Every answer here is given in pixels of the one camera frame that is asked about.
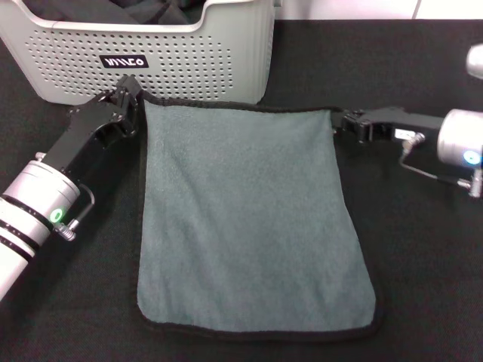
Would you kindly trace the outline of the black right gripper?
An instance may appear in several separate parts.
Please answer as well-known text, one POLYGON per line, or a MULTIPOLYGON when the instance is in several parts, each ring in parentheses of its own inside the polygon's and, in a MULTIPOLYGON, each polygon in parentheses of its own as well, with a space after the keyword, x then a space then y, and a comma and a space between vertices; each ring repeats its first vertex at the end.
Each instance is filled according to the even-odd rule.
POLYGON ((426 141, 435 143, 443 121, 442 117, 392 107, 346 110, 341 118, 343 131, 352 134, 358 143, 370 142, 371 139, 398 142, 410 139, 415 133, 422 133, 426 141))

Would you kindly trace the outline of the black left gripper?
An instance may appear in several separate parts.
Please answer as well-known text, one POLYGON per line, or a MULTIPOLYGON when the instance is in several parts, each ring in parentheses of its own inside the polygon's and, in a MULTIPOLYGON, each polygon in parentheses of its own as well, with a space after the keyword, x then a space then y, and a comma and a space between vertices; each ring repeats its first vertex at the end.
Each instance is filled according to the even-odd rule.
POLYGON ((44 163, 78 185, 112 144, 134 136, 143 119, 143 89, 124 75, 111 90, 71 110, 70 125, 49 149, 44 163))

